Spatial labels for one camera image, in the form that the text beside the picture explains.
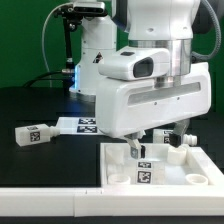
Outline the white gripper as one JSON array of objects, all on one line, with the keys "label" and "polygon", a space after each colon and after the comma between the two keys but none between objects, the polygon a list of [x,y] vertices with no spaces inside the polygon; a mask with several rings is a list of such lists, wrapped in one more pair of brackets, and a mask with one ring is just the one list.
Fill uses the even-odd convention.
[{"label": "white gripper", "polygon": [[125,136],[134,159],[145,157],[139,140],[150,128],[175,123],[170,145],[178,148],[189,127],[188,118],[208,112],[211,79],[208,64],[197,63],[181,76],[181,84],[156,88],[153,79],[121,81],[103,79],[97,88],[95,116],[99,130],[112,138]]}]

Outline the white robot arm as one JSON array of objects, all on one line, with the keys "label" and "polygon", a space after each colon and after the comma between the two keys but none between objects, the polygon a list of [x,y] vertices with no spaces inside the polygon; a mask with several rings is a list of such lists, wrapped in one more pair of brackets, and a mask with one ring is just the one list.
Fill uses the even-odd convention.
[{"label": "white robot arm", "polygon": [[173,123],[175,147],[189,119],[208,112],[208,61],[221,45],[220,0],[112,0],[112,21],[128,34],[128,45],[97,64],[98,78],[86,79],[95,98],[96,124],[123,138],[139,159],[147,129]]}]

